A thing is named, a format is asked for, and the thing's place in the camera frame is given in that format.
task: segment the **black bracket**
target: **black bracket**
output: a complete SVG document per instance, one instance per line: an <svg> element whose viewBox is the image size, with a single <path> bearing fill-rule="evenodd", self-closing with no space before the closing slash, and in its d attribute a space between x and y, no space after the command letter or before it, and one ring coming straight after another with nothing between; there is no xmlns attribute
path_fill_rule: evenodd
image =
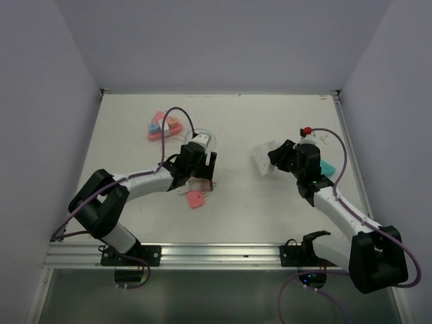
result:
<svg viewBox="0 0 432 324"><path fill-rule="evenodd" d="M110 247L104 247L101 252L101 265L104 267L131 267L138 265L136 261L121 258ZM147 262L150 267L158 267L161 262L161 252L162 247L160 245L141 245L140 259Z"/></svg>
<svg viewBox="0 0 432 324"><path fill-rule="evenodd" d="M327 231L318 231L303 236L301 245L289 245L288 240L284 245L279 247L279 257L282 267L320 267L325 260L317 257L313 250L312 241L320 236L330 235ZM333 267L334 264L327 262L327 265Z"/></svg>
<svg viewBox="0 0 432 324"><path fill-rule="evenodd" d="M301 245L281 245L279 257L282 267L320 267L323 265L321 259L308 259L303 256Z"/></svg>

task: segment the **glass panel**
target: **glass panel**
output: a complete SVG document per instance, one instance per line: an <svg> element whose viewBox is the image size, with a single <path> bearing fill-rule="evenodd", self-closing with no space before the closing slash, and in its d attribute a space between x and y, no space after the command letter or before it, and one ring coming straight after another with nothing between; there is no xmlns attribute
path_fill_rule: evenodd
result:
<svg viewBox="0 0 432 324"><path fill-rule="evenodd" d="M280 323L277 294L291 274L155 269L144 287L123 291L112 270L56 270L40 323ZM401 323L391 290L363 295L349 277L332 276L324 290L353 324ZM334 302L299 281L286 288L282 304L287 323L343 323Z"/></svg>

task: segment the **white enclosure wall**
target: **white enclosure wall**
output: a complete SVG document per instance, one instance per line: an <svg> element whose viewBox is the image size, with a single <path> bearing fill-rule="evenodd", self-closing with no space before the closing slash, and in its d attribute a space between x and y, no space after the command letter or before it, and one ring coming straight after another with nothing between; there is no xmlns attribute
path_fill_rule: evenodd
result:
<svg viewBox="0 0 432 324"><path fill-rule="evenodd" d="M98 85L116 92L328 93L391 0L56 0Z"/></svg>
<svg viewBox="0 0 432 324"><path fill-rule="evenodd" d="M417 323L432 319L431 13L430 1L395 0L342 91L373 214L423 266L421 284L406 291Z"/></svg>
<svg viewBox="0 0 432 324"><path fill-rule="evenodd" d="M99 90L52 0L0 2L0 323L23 323Z"/></svg>

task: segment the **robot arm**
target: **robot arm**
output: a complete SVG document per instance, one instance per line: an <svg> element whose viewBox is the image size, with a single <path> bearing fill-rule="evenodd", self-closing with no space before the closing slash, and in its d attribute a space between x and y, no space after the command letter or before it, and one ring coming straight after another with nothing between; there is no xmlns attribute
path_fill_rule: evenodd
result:
<svg viewBox="0 0 432 324"><path fill-rule="evenodd" d="M182 145L178 155L163 162L158 171L147 170L118 175L112 175L104 169L94 172L72 199L68 207L69 212L74 211L102 187L123 178L127 179L106 191L103 194L104 200L94 199L88 203L76 215L76 219L93 238L112 246L126 256L140 258L141 243L119 222L124 205L152 192L176 189L183 186L191 177L211 181L217 153L210 154L207 165L208 141L207 135L196 135L188 144Z"/></svg>
<svg viewBox="0 0 432 324"><path fill-rule="evenodd" d="M286 140L269 152L268 157L272 165L296 177L301 197L326 214L347 240L334 238L327 231L311 233L303 237L301 246L287 246L291 257L300 261L325 259L332 262L348 271L356 288L364 294L406 281L408 270L404 251L354 218L338 199L342 198L362 219L401 241L399 231L369 219L339 191L335 197L333 182L321 175L321 153L309 134L300 130L302 140L299 143Z"/></svg>

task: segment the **red cap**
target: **red cap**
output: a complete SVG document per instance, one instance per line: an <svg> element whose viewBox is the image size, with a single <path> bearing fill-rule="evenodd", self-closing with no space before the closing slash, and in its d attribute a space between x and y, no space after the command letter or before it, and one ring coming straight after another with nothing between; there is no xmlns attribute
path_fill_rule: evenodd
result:
<svg viewBox="0 0 432 324"><path fill-rule="evenodd" d="M305 127L305 128L303 129L303 132L304 132L304 135L312 134L312 128L310 128L310 127Z"/></svg>

